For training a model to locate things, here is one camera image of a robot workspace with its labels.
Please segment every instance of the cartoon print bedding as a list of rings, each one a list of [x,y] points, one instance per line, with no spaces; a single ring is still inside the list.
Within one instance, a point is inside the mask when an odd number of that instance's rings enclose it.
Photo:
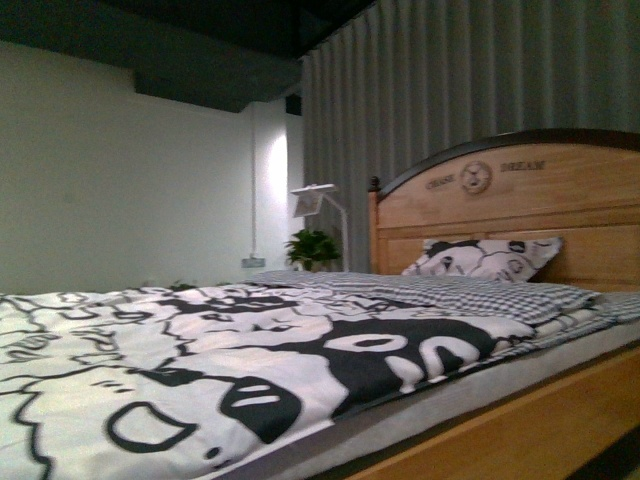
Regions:
[[[0,295],[0,478],[216,478],[616,321],[570,287],[394,281],[281,272],[183,292]]]

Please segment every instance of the wall outlet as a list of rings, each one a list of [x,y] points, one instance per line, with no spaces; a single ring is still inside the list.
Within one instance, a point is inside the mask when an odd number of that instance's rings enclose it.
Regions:
[[[242,259],[242,268],[262,268],[267,264],[267,261],[264,258],[243,258]]]

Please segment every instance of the mattress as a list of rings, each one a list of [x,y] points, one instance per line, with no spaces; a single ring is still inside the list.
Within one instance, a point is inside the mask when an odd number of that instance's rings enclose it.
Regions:
[[[639,341],[640,321],[635,321],[578,338],[557,348],[534,352],[363,412],[220,478],[310,478]]]

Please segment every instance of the bedpost knob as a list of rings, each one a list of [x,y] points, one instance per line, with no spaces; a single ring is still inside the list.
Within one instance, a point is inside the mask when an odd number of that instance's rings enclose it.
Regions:
[[[375,175],[371,177],[371,179],[369,180],[369,191],[370,192],[380,191],[380,179]]]

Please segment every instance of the wooden headboard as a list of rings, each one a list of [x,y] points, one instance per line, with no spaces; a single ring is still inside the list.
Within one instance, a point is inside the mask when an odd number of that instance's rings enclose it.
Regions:
[[[551,129],[443,151],[369,193],[371,265],[399,274],[425,238],[561,236],[534,281],[640,290],[640,134]]]

